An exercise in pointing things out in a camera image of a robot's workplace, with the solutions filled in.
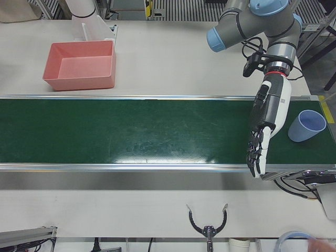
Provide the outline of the grey white dexterous robot hand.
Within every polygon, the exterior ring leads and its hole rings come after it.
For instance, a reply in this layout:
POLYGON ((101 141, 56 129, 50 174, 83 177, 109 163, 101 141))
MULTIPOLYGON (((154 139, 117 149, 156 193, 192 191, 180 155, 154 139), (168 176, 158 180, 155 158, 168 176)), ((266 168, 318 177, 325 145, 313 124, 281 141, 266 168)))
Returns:
POLYGON ((266 173, 269 142, 284 126, 290 97, 291 83, 285 75, 276 71, 265 74, 249 119, 246 163, 254 178, 266 173))

